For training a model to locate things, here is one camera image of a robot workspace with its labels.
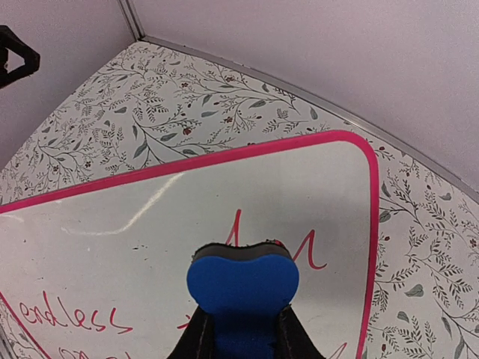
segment metal edge trim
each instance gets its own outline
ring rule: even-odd
[[[220,64],[224,67],[228,67],[232,70],[236,70],[238,72],[244,73],[245,75],[251,76],[252,78],[258,79],[260,81],[266,82],[277,88],[285,90],[293,95],[297,96],[298,98],[303,99],[315,106],[320,107],[322,110],[333,114],[336,117],[339,117],[342,120],[345,120],[352,125],[362,129],[363,131],[369,133],[370,135],[377,137],[380,140],[383,140],[390,144],[391,146],[397,148],[399,151],[404,152],[405,154],[411,156],[413,159],[420,162],[426,168],[440,176],[442,179],[449,182],[451,185],[458,188],[460,191],[464,192],[468,195],[474,202],[479,204],[479,192],[475,191],[471,186],[467,183],[463,182],[458,176],[450,172],[447,168],[443,167],[430,157],[424,155],[419,150],[416,150],[414,147],[409,146],[407,143],[401,141],[399,138],[393,136],[392,134],[380,129],[379,127],[373,125],[372,123],[367,122],[363,118],[345,110],[344,108],[335,105],[334,103],[323,99],[319,96],[313,95],[312,93],[307,92],[301,88],[298,88],[295,85],[289,84],[285,81],[277,79],[276,77],[270,76],[266,73],[263,73],[258,70],[254,70],[250,67],[244,66],[242,64],[238,64],[233,61],[226,60],[224,58],[220,58],[215,55],[208,54],[206,52],[202,52],[196,49],[191,49],[186,46],[181,46],[176,43],[170,43],[169,41],[160,40],[156,37],[152,37],[146,35],[141,40],[152,43],[159,46],[164,46],[169,49],[173,49],[178,52],[185,53],[187,55],[196,56],[199,58],[203,58],[205,60]]]
[[[132,0],[117,0],[120,5],[121,12],[125,18],[125,21],[128,25],[130,32],[132,33],[133,38],[136,41],[141,40],[144,36],[144,29],[141,25],[140,18],[136,12],[135,5],[133,5]]]

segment white wall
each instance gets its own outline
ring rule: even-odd
[[[0,90],[3,168],[38,125],[133,38],[117,0],[0,0],[0,24],[41,56],[37,73]]]
[[[325,97],[479,189],[479,1],[134,3],[147,34]]]

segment black object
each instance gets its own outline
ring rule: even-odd
[[[8,50],[15,52],[25,60],[25,64],[8,72]],[[23,43],[10,28],[0,25],[0,88],[30,76],[40,69],[40,54]]]
[[[276,320],[276,339],[275,359],[326,359],[317,351],[290,305]],[[168,359],[215,359],[214,350],[213,319],[198,307]]]
[[[285,260],[291,260],[290,253],[287,249],[277,241],[268,241],[264,243],[260,243],[258,245],[254,245],[251,247],[231,247],[222,244],[213,243],[211,245],[206,245],[199,250],[196,251],[195,255],[193,256],[192,267],[190,271],[194,267],[194,264],[198,266],[198,262],[203,260],[202,267],[208,266],[208,262],[215,263],[214,261],[218,258],[220,259],[219,262],[231,264],[231,266],[241,266],[243,263],[245,266],[248,266],[248,261],[255,261],[256,264],[261,261],[266,261],[267,258],[271,258],[271,256],[280,256],[283,257]],[[214,274],[214,270],[218,271],[219,266],[215,265],[214,268],[212,267],[212,279],[213,282],[218,279],[216,274]],[[237,276],[244,275],[247,272],[246,267],[242,273],[238,272]],[[265,283],[264,278],[253,274],[249,277],[250,281],[258,285],[258,287],[268,286],[270,283]],[[211,288],[208,286],[204,286],[204,291],[211,293]],[[235,295],[242,297],[241,290],[243,287],[237,287],[235,291]],[[227,298],[226,296],[222,296],[220,293],[221,290],[214,291],[212,297],[216,293],[218,293],[218,298],[213,298],[213,301],[219,301],[220,304],[223,303],[225,307],[231,305],[231,298],[229,298],[228,302],[222,301],[222,298]],[[215,318],[219,318],[224,321],[225,318],[220,318],[218,313],[207,313],[205,310],[207,306],[205,306],[205,310],[201,308],[201,305],[206,305],[203,300],[197,302],[200,304],[197,310],[193,314],[188,327],[186,327],[185,331],[183,332],[182,337],[178,341],[175,349],[170,354],[168,359],[216,359],[216,354],[219,355],[221,351],[219,347],[217,347],[216,340],[218,338],[217,330],[215,329]],[[275,303],[275,300],[265,301],[265,303]],[[261,312],[257,313],[257,317],[250,318],[249,322],[256,322],[257,326],[260,328],[262,324],[264,324],[264,320],[268,320],[266,316],[263,317],[263,314],[268,311],[268,308],[262,310]],[[325,359],[314,347],[314,344],[311,342],[308,334],[306,333],[305,329],[302,327],[301,322],[298,320],[296,314],[293,311],[293,308],[285,304],[284,307],[280,307],[280,310],[276,311],[275,317],[272,318],[272,340],[269,340],[266,345],[268,345],[271,349],[272,354],[268,355],[268,358],[274,359]],[[244,319],[238,318],[236,316],[231,317],[231,328],[236,328],[239,330],[244,326]],[[257,332],[257,328],[251,328],[253,332]],[[231,359],[247,359],[244,355],[239,356],[238,354],[234,355],[234,358]]]

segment floral wallpaper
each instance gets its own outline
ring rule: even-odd
[[[142,42],[124,50],[11,159],[0,203],[332,129],[363,136],[379,159],[378,262],[362,357],[479,358],[478,204],[350,123],[201,58]],[[44,358],[2,302],[0,323],[19,358]]]

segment red handwriting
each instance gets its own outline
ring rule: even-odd
[[[83,310],[77,308],[73,311],[73,315],[71,315],[68,312],[67,308],[64,306],[63,301],[60,299],[60,297],[57,297],[58,305],[60,306],[61,312],[64,317],[62,321],[60,321],[58,316],[54,314],[50,305],[50,301],[48,299],[48,295],[45,291],[43,291],[43,301],[46,307],[46,310],[43,312],[38,306],[34,306],[33,308],[31,308],[20,302],[20,313],[23,315],[23,318],[25,318],[25,320],[30,324],[50,324],[52,327],[58,325],[63,328],[70,327],[72,325],[73,327],[81,328],[86,331],[91,331],[94,327],[94,330],[98,333],[107,329],[106,325],[100,324],[97,321],[97,316],[99,314],[98,310],[94,310],[91,316],[87,316]],[[117,308],[113,307],[112,311],[110,312],[109,324],[113,328],[120,329],[117,334],[125,334],[132,331],[132,327],[125,327],[122,325],[115,324],[116,312]]]
[[[70,351],[63,348],[58,348],[58,353],[61,356],[61,359],[90,359],[84,351],[80,350],[79,352],[76,350]],[[124,357],[107,357],[105,359],[132,359],[127,352],[125,352]]]
[[[336,349],[336,352],[334,352],[330,357],[329,359],[339,359],[341,357],[341,355],[343,354],[344,352],[344,349],[346,349],[347,347],[347,343],[343,343],[341,344],[341,346]]]
[[[238,209],[237,210],[237,213],[235,215],[235,218],[234,218],[234,223],[233,223],[233,226],[231,227],[231,231],[230,231],[230,234],[228,235],[228,238],[226,239],[226,244],[229,245],[231,244],[231,241],[233,240],[234,238],[234,246],[235,247],[239,247],[240,246],[240,220],[241,220],[241,209]],[[293,260],[296,261],[299,257],[299,255],[302,253],[302,251],[305,249],[305,246],[306,244],[308,244],[308,264],[309,266],[311,267],[311,269],[315,270],[315,271],[319,271],[321,269],[324,269],[328,264],[324,264],[323,266],[317,266],[316,264],[314,264],[314,240],[315,240],[315,235],[316,235],[316,232],[314,230],[311,230],[308,235],[303,239],[301,245],[299,246],[298,250],[296,251],[296,253],[294,254],[293,256]],[[185,324],[182,324],[182,325],[178,325],[177,326],[177,329],[184,329],[188,326],[188,323],[185,323]]]

